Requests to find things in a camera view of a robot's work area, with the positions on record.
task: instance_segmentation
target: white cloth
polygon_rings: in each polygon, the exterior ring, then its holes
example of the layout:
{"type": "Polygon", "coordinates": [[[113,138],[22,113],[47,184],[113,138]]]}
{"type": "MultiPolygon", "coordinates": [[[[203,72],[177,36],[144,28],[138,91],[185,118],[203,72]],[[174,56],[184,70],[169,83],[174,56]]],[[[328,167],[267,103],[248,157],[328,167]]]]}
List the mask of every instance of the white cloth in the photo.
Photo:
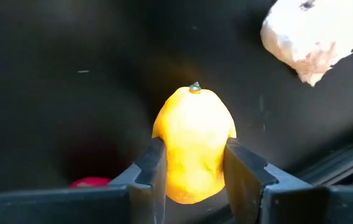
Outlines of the white cloth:
{"type": "Polygon", "coordinates": [[[260,35],[270,53],[314,86],[352,53],[353,0],[278,0],[260,35]]]}

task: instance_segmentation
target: black surface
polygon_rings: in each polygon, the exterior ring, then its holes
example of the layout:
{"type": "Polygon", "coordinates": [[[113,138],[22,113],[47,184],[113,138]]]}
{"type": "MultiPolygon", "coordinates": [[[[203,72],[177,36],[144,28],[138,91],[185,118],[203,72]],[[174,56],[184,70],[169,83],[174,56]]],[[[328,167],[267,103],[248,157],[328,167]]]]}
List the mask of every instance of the black surface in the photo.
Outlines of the black surface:
{"type": "MultiPolygon", "coordinates": [[[[229,108],[241,144],[293,173],[353,140],[353,55],[300,83],[260,44],[272,3],[0,0],[0,192],[117,176],[167,97],[195,81],[229,108]]],[[[167,223],[226,204],[224,190],[168,200],[167,223]]]]}

